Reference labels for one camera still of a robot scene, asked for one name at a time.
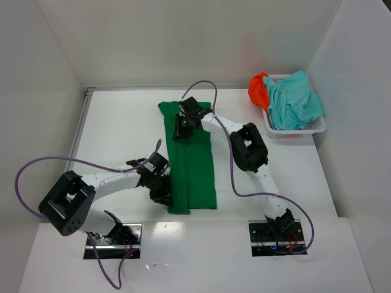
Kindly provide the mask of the green t shirt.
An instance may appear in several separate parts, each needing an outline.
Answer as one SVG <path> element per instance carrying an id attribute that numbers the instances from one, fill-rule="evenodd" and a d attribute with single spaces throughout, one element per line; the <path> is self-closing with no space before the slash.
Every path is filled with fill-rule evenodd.
<path id="1" fill-rule="evenodd" d="M 172 183 L 172 204 L 168 213 L 190 214 L 193 209 L 216 209 L 210 133 L 196 129 L 190 138 L 174 140 L 178 103 L 164 101 L 158 108 L 163 115 Z"/>

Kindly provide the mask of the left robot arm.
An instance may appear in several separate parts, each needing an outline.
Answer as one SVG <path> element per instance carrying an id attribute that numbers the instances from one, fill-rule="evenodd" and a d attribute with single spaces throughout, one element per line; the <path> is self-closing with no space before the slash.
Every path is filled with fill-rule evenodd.
<path id="1" fill-rule="evenodd" d="M 99 234 L 112 241 L 125 232 L 124 224 L 108 210 L 97 211 L 94 202 L 127 189 L 144 187 L 152 201 L 170 206 L 171 178 L 169 171 L 151 171 L 141 167 L 130 172 L 102 172 L 78 175 L 64 173 L 38 206 L 39 212 L 62 236 L 76 231 Z"/>

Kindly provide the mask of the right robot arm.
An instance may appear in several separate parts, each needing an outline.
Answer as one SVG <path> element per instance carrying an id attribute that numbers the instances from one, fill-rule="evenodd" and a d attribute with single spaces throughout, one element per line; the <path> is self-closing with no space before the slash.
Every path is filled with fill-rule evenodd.
<path id="1" fill-rule="evenodd" d="M 210 109 L 198 114 L 181 110 L 175 115 L 173 139 L 189 138 L 196 129 L 215 134 L 230 143 L 232 165 L 245 172 L 261 195 L 270 233 L 281 238 L 293 225 L 294 217 L 288 206 L 278 197 L 279 190 L 270 174 L 268 149 L 253 123 L 246 125 L 215 115 Z"/>

